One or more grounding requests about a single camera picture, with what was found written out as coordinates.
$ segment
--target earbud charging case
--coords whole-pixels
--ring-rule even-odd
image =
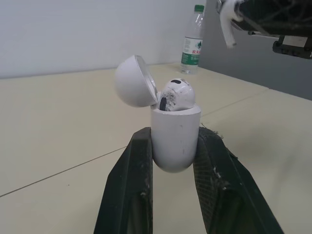
[[[141,56],[120,64],[115,74],[120,99],[133,107],[151,106],[153,160],[161,169],[175,173],[188,168],[195,157],[201,109],[196,104],[183,111],[157,108],[160,92]]]

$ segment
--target charging case lid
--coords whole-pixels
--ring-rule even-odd
[[[141,56],[133,55],[118,66],[115,89],[119,98],[129,106],[145,107],[157,103],[157,89]]]

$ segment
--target wireless earbud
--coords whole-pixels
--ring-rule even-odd
[[[169,81],[161,91],[158,108],[161,111],[184,111],[195,105],[195,92],[185,79]]]

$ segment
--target table surface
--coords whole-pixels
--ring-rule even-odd
[[[150,66],[158,90],[193,86],[201,122],[252,173],[285,233],[312,228],[312,101],[219,73]],[[91,234],[107,175],[149,108],[115,95],[114,69],[0,80],[0,230]],[[190,167],[154,167],[154,233],[205,233]]]

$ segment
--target water bottle cap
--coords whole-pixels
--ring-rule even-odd
[[[199,13],[203,13],[204,9],[205,9],[204,5],[195,5],[194,11],[199,12]]]

